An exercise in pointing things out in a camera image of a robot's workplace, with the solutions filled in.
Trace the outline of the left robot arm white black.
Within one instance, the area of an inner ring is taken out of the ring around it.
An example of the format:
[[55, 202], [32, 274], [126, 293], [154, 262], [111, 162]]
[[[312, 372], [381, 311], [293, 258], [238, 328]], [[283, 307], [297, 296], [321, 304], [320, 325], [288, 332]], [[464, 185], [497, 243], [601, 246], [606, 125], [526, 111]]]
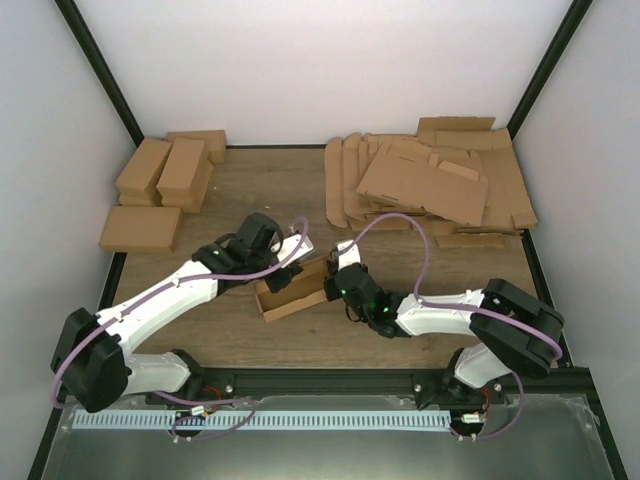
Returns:
[[239, 229], [200, 247], [180, 268], [135, 297], [91, 313], [79, 308], [65, 320], [51, 361], [51, 402], [72, 396], [89, 413], [123, 396], [153, 393], [191, 405], [204, 392], [204, 370], [185, 351], [140, 354], [138, 347], [186, 312], [226, 291], [269, 278], [278, 287], [300, 272], [314, 249], [309, 222], [293, 221], [284, 234], [277, 222], [255, 212]]

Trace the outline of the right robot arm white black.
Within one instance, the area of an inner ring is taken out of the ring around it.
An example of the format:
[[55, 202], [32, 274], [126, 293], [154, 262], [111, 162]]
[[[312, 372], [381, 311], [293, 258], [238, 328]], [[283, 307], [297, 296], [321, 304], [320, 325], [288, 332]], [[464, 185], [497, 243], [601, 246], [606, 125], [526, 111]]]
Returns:
[[382, 337], [477, 338], [477, 345], [453, 354], [435, 389], [456, 403], [507, 374], [544, 378], [562, 357], [562, 315], [504, 279], [458, 295], [416, 296], [383, 289], [365, 265], [354, 263], [331, 269], [324, 286], [328, 300], [343, 300], [347, 312]]

